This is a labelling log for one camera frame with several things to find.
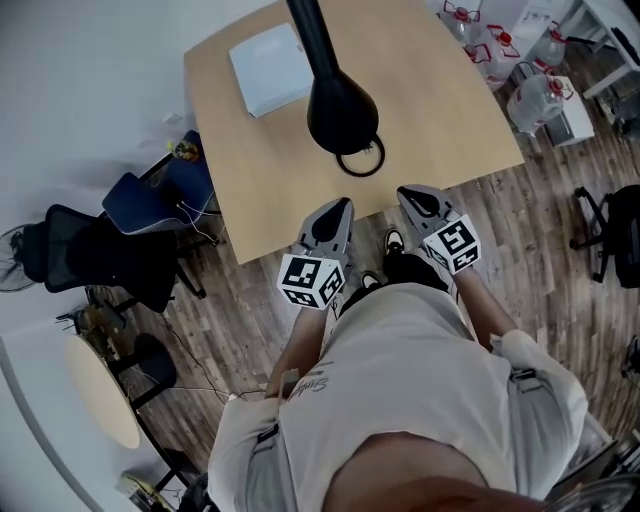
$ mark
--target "cable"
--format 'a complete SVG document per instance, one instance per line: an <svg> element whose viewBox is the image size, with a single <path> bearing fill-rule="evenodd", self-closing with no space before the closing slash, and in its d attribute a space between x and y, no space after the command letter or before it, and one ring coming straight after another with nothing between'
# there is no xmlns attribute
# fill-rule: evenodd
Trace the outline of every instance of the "cable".
<svg viewBox="0 0 640 512"><path fill-rule="evenodd" d="M181 492L184 492L180 489L162 489L161 491L158 492L158 494L163 493L163 492L168 492L173 494L173 498L178 500L178 503L182 503L182 497L180 496Z"/></svg>
<svg viewBox="0 0 640 512"><path fill-rule="evenodd" d="M191 225L193 226L193 229L195 229L198 233L200 233L203 236L206 236L209 240L211 240L211 243L213 245L218 245L218 242L216 242L213 238L211 238L209 235L207 235L206 233L203 233L202 231L200 231L197 227L195 222L193 222L193 219L191 218L191 215L189 215L189 212L187 210L185 210L182 206L180 206L179 204L176 204L176 206L178 208L180 208L184 213L187 214L187 217L189 217L189 221L191 222ZM224 228L222 228L222 231L220 232L220 234L222 234L224 232L224 230L226 229L227 225L224 225Z"/></svg>
<svg viewBox="0 0 640 512"><path fill-rule="evenodd" d="M151 375L149 375L148 373L143 372L142 370L138 370L138 368L136 368L135 366L131 367L131 369L138 373L139 375L144 375L145 377L151 379L153 382L155 382L156 384L160 384L157 379L154 379ZM177 390L181 390L181 391L213 391L215 393L219 393L221 395L226 395L228 397L235 397L235 398L240 398L242 395L247 395L250 393L264 393L264 390L262 389L257 389L255 391L244 391L243 393L240 393L239 395L236 395L235 393L227 393L226 391L220 391L219 389L214 389L214 388L189 388L186 386L171 386L170 388L167 389L177 389Z"/></svg>
<svg viewBox="0 0 640 512"><path fill-rule="evenodd" d="M191 357L191 359L193 360L193 362L200 368L200 370L202 370L202 373L205 377L205 379L207 379L207 382L209 383L209 385L211 386L211 388L187 388L187 387L181 387L181 386L173 386L170 387L168 389L181 389L181 390L188 390L188 391L213 391L216 394L216 397L218 398L218 400L220 400L220 402L223 405L226 405L227 402L225 402L222 398L220 398L220 395L226 395L227 397L231 397L231 396L236 396L236 398L241 398L244 395L249 395L252 393L264 393L263 389L255 389L255 390L251 390L251 391L243 391L240 394L236 393L228 393L226 391L220 391L219 389L217 389L214 385L213 382L211 382L211 380L209 379L209 375L207 374L207 371L205 370L204 366L202 366L202 364L200 364L200 361L198 361L196 359L196 357L193 355L193 353L191 352L191 350L189 350L187 348L187 346L185 345L184 341L182 341L182 338L178 335L178 333L173 329L173 327L171 326L171 324L167 321L167 319L163 316L162 319L164 320L164 324L165 327L168 331L170 331L178 340L178 342L180 343L180 345L182 346L183 350L185 352L187 352L187 354L189 354L189 356Z"/></svg>
<svg viewBox="0 0 640 512"><path fill-rule="evenodd" d="M220 217L222 215L222 212L220 213L207 213L204 210L196 210L195 208L189 206L187 203L185 203L184 201L180 201L183 205L185 205L187 208L189 208L189 210L193 210L196 213L199 213L200 215L208 215L210 217Z"/></svg>

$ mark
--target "black office chair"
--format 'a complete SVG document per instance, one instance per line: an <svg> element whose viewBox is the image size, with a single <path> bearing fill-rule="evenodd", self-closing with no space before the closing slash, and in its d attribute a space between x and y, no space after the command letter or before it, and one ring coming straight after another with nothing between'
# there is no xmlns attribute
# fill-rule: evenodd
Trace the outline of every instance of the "black office chair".
<svg viewBox="0 0 640 512"><path fill-rule="evenodd" d="M570 247L575 250L603 244L599 253L602 259L600 272L593 274L593 280L601 283L607 271L609 256L616 260L616 274L623 288L640 287L640 185L630 185L615 194L607 194L605 202L609 205L609 220L605 220L602 211L584 188L576 189L577 197L585 197L593 209L600 225L600 234L583 243L571 240Z"/></svg>
<svg viewBox="0 0 640 512"><path fill-rule="evenodd" d="M44 222L25 228L22 263L25 275L44 283L51 293L79 286L122 286L132 298L118 306L103 305L124 327L121 313L138 302L162 313L176 276L195 296L206 297L203 288L193 286L178 258L207 243L178 249L172 231L127 236L108 218L53 205Z"/></svg>

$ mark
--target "round table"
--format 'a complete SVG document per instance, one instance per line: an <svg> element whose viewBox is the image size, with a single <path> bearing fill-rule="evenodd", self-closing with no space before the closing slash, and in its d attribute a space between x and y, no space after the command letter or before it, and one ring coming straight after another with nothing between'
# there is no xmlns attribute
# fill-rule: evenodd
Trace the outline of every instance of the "round table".
<svg viewBox="0 0 640 512"><path fill-rule="evenodd" d="M67 340L66 359L71 379L98 426L122 446L132 449L140 446L141 423L135 411L175 386L178 378L164 345L151 334L143 333L134 342L133 354L106 363L87 341L72 336ZM131 400L123 392L118 375L134 365L139 365L155 385Z"/></svg>
<svg viewBox="0 0 640 512"><path fill-rule="evenodd" d="M66 343L66 360L89 415L111 439L127 448L140 446L140 429L129 399L102 357L80 336Z"/></svg>

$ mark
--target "white box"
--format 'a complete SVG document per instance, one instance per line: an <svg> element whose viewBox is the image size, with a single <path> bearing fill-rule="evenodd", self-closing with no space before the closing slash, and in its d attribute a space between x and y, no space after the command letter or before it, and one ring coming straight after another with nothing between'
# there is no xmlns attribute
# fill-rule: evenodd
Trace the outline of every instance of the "white box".
<svg viewBox="0 0 640 512"><path fill-rule="evenodd" d="M285 254L277 287L294 306L327 309L344 283L338 260Z"/></svg>
<svg viewBox="0 0 640 512"><path fill-rule="evenodd" d="M429 255L451 275L480 259L482 248L471 219L463 215L422 241Z"/></svg>
<svg viewBox="0 0 640 512"><path fill-rule="evenodd" d="M480 23L500 25L513 38L522 58L542 37L552 21L566 12L565 0L483 0Z"/></svg>
<svg viewBox="0 0 640 512"><path fill-rule="evenodd" d="M311 93L313 72L289 23L240 43L229 52L247 111L261 117Z"/></svg>
<svg viewBox="0 0 640 512"><path fill-rule="evenodd" d="M595 132L587 109L571 80L566 76L556 78L574 92L573 96L564 101L562 113L545 125L551 142L555 147L570 146L594 137Z"/></svg>

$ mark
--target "wooden floor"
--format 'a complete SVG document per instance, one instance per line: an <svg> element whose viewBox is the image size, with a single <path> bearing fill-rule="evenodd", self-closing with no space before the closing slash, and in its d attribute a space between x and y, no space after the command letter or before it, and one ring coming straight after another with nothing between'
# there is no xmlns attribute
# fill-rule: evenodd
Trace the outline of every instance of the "wooden floor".
<svg viewBox="0 0 640 512"><path fill-rule="evenodd" d="M563 71L584 91L616 59L607 50L594 59L586 48L572 44ZM513 86L504 89L501 104ZM553 149L542 136L537 150L523 141L524 165L450 193L481 235L483 259L477 267L490 289L523 330L579 377L591 412L616 437L630 430L639 405L638 391L620 377L627 343L640 331L638 291L622 289L613 266L604 284L593 282L596 251L569 249L569 240L582 239L592 226L592 216L573 191L585 186L599 201L607 192L639 183L640 147L613 133L595 101L586 106L595 139ZM392 225L410 236L397 208L355 223L352 249L358 270L380 266L382 237ZM202 229L216 234L222 227L221 220L211 219ZM178 284L164 318L144 306L130 314L129 340L137 332L153 333L178 367L177 386L196 388L167 390L141 414L162 445L186 452L203 471L227 399L216 395L212 385L235 394L264 387L288 339L296 310L275 288L281 255L238 266L229 244L204 248L189 266L204 283L206 299L194 299ZM356 279L351 277L346 295ZM132 395L150 385L135 371L126 378Z"/></svg>

